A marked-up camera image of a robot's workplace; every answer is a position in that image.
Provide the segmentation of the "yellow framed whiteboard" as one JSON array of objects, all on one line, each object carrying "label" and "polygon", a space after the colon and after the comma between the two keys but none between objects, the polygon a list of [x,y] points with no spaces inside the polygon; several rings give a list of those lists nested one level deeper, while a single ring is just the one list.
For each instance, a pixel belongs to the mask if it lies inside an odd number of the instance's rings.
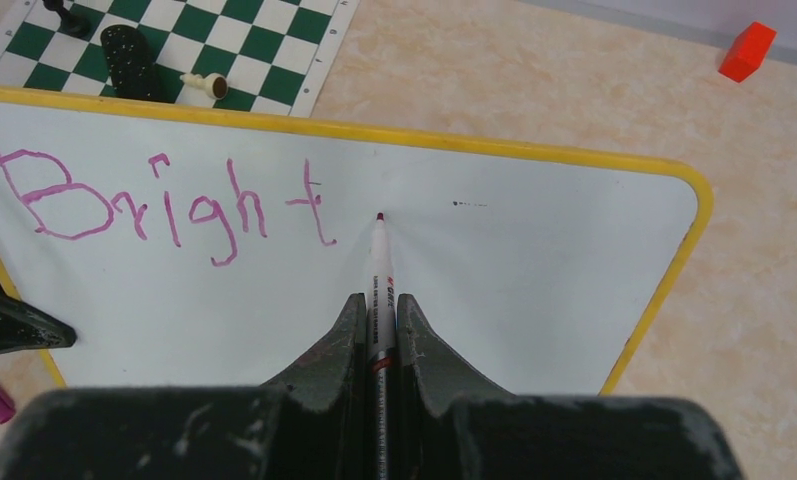
[{"label": "yellow framed whiteboard", "polygon": [[607,392],[713,210],[670,160],[0,87],[0,279],[71,386],[272,377],[396,289],[516,393]]}]

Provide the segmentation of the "purple whiteboard marker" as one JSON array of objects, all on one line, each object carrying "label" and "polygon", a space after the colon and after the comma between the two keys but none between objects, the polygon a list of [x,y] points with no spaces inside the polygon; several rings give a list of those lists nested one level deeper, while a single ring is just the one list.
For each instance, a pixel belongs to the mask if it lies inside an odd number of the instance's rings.
[{"label": "purple whiteboard marker", "polygon": [[394,476],[390,376],[396,351],[396,312],[391,247],[384,213],[376,215],[370,259],[366,350],[373,441],[372,469],[375,479],[390,479]]}]

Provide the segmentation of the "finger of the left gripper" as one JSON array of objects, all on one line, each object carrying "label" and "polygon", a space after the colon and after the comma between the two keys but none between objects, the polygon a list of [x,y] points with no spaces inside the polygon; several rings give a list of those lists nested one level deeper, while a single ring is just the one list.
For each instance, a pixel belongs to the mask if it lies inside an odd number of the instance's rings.
[{"label": "finger of the left gripper", "polygon": [[75,330],[0,287],[0,354],[22,350],[68,348],[77,340]]}]

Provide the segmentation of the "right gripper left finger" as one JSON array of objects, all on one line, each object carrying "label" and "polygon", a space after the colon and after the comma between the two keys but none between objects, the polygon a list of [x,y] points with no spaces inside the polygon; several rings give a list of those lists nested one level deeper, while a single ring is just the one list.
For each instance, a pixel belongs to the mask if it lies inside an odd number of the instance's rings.
[{"label": "right gripper left finger", "polygon": [[365,297],[354,293],[326,334],[263,383],[283,392],[268,479],[365,477],[365,323]]}]

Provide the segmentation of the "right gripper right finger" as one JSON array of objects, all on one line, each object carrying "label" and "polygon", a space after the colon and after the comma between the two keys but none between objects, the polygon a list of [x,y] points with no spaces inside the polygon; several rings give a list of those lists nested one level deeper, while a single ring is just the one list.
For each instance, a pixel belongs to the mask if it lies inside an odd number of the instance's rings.
[{"label": "right gripper right finger", "polygon": [[433,329],[411,294],[397,299],[403,479],[478,479],[469,409],[511,393],[480,373]]}]

